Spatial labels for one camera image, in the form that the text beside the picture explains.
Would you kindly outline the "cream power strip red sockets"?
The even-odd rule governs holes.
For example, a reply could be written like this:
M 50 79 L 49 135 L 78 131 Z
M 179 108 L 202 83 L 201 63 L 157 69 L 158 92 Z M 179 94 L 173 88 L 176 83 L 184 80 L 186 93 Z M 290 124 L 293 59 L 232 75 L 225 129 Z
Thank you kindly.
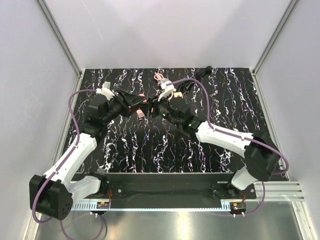
M 173 95 L 175 98 L 182 98 L 183 94 L 181 92 L 175 92 Z

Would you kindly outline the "aluminium frame post left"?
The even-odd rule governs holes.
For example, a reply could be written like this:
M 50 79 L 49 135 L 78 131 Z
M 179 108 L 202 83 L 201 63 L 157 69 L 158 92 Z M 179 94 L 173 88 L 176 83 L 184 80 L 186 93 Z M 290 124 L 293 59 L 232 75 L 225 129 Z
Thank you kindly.
M 61 50 L 63 51 L 65 57 L 67 58 L 68 62 L 70 63 L 73 71 L 75 72 L 76 76 L 79 78 L 82 74 L 82 70 L 79 67 L 75 57 L 73 56 L 65 38 L 63 37 L 59 26 L 52 14 L 52 12 L 49 9 L 49 6 L 47 5 L 45 0 L 35 0 L 37 3 L 40 11 L 42 12 L 46 22 L 48 23 L 53 35 L 55 36 Z

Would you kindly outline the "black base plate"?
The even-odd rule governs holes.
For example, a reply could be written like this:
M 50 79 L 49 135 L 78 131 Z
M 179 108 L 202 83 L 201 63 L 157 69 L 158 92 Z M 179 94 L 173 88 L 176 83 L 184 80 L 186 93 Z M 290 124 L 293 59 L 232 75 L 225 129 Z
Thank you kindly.
M 256 199 L 254 185 L 231 186 L 231 173 L 107 173 L 111 208 L 137 210 L 214 209 L 222 201 Z

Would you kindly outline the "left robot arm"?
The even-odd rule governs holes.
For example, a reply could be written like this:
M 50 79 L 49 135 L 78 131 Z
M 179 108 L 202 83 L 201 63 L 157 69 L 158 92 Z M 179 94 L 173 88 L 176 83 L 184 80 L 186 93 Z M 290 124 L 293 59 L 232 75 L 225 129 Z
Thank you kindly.
M 89 175 L 72 183 L 84 160 L 105 139 L 108 124 L 118 116 L 130 117 L 148 105 L 146 97 L 117 89 L 113 93 L 103 87 L 92 90 L 82 125 L 74 120 L 76 137 L 60 159 L 43 175 L 34 175 L 29 181 L 29 201 L 32 217 L 37 223 L 37 213 L 50 219 L 64 220 L 74 204 L 89 195 L 103 198 L 108 193 L 104 177 Z

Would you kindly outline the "aluminium frame post right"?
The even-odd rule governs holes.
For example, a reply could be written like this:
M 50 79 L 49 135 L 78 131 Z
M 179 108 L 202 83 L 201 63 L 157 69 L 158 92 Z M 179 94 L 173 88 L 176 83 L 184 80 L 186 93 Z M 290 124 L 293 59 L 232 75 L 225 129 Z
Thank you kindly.
M 275 43 L 277 42 L 278 38 L 280 37 L 282 31 L 284 30 L 286 24 L 288 23 L 291 15 L 295 11 L 297 5 L 299 4 L 299 0 L 290 0 L 285 11 L 283 12 L 276 28 L 274 29 L 270 39 L 268 40 L 261 56 L 259 57 L 255 67 L 252 69 L 252 73 L 257 75 L 260 71 L 261 67 L 263 66 L 265 60 L 267 59 L 269 53 L 273 49 Z

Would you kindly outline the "aluminium frame post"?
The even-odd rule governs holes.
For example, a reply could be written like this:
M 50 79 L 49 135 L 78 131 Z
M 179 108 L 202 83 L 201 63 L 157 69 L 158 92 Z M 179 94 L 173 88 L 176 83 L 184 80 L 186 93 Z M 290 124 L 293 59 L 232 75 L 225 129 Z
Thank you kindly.
M 277 42 L 278 38 L 280 37 L 282 31 L 284 30 L 286 24 L 288 23 L 291 15 L 295 11 L 297 5 L 299 4 L 299 0 L 290 0 L 285 11 L 283 12 L 276 28 L 274 29 L 270 39 L 268 40 L 261 56 L 259 57 L 255 67 L 252 69 L 252 73 L 257 75 L 260 71 L 261 67 L 263 66 L 265 60 L 267 59 L 269 53 L 273 49 L 275 43 Z
M 65 38 L 63 37 L 59 26 L 52 14 L 52 12 L 49 9 L 49 6 L 47 5 L 45 0 L 35 0 L 37 3 L 40 11 L 42 12 L 46 22 L 48 23 L 53 35 L 55 36 L 61 50 L 63 51 L 65 57 L 67 58 L 68 62 L 70 63 L 73 71 L 75 72 L 76 76 L 79 78 L 82 74 L 82 70 L 79 67 L 75 57 L 73 56 Z

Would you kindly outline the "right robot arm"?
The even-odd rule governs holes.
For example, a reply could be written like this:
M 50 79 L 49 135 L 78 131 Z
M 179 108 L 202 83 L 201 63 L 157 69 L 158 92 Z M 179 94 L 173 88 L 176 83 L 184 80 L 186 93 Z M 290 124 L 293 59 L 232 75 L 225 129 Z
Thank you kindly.
M 148 117 L 162 117 L 175 125 L 182 136 L 227 149 L 244 158 L 244 167 L 234 173 L 227 185 L 230 197 L 239 198 L 249 185 L 271 179 L 280 155 L 268 133 L 239 132 L 202 120 L 193 114 L 182 97 L 146 100 L 139 96 L 138 99 L 138 104 L 129 107 L 130 112 L 141 111 Z

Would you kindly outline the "pink power strip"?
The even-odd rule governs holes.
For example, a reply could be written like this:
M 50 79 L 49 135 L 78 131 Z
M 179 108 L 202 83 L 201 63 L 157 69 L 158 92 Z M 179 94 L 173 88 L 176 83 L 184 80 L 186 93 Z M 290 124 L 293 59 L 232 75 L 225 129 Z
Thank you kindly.
M 136 110 L 136 114 L 139 119 L 148 118 L 150 115 L 150 108 L 147 106 L 140 107 Z

